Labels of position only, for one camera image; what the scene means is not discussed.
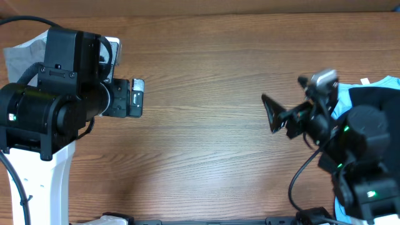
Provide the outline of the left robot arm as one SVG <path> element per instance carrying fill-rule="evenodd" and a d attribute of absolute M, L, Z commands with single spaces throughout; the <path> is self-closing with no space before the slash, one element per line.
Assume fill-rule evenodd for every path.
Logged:
<path fill-rule="evenodd" d="M 1 162 L 14 224 L 67 224 L 76 141 L 98 116 L 139 118 L 144 81 L 116 79 L 116 37 L 52 27 L 44 57 L 1 89 Z"/>

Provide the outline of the light blue t-shirt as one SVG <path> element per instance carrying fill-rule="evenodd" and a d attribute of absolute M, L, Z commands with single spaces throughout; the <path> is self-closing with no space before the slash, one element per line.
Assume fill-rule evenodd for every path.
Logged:
<path fill-rule="evenodd" d="M 334 194 L 347 216 L 373 223 L 399 215 L 399 79 L 339 85 L 339 133 L 326 149 Z"/>

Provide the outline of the black garment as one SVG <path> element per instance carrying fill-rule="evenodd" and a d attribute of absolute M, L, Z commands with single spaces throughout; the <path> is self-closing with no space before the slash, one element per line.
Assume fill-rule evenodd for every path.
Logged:
<path fill-rule="evenodd" d="M 354 87 L 349 90 L 349 95 L 353 106 L 367 104 L 385 112 L 391 140 L 383 159 L 390 172 L 399 177 L 399 90 Z"/>

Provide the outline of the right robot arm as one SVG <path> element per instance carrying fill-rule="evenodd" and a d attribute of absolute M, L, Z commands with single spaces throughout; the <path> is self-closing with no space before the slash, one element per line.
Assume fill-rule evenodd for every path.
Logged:
<path fill-rule="evenodd" d="M 331 175 L 336 216 L 322 207 L 298 209 L 296 224 L 399 223 L 399 79 L 341 84 L 334 70 L 298 83 L 300 105 L 285 109 L 262 102 L 273 133 L 302 136 L 319 167 Z"/>

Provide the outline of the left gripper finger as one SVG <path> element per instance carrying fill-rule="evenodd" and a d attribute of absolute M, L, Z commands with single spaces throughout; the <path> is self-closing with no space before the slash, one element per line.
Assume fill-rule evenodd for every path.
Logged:
<path fill-rule="evenodd" d="M 136 79 L 134 78 L 132 80 L 132 91 L 139 91 L 139 92 L 144 92 L 144 87 L 145 87 L 145 82 L 143 79 Z"/>
<path fill-rule="evenodd" d="M 131 103 L 129 106 L 129 116 L 140 118 L 143 115 L 144 93 L 142 91 L 131 91 Z"/>

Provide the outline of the grey shorts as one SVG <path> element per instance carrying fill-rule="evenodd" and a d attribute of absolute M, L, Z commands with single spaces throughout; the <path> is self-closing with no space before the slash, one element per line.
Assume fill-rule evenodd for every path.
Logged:
<path fill-rule="evenodd" d="M 44 61 L 48 31 L 25 43 L 3 49 L 7 77 L 10 83 L 16 83 L 23 72 L 34 63 Z"/>

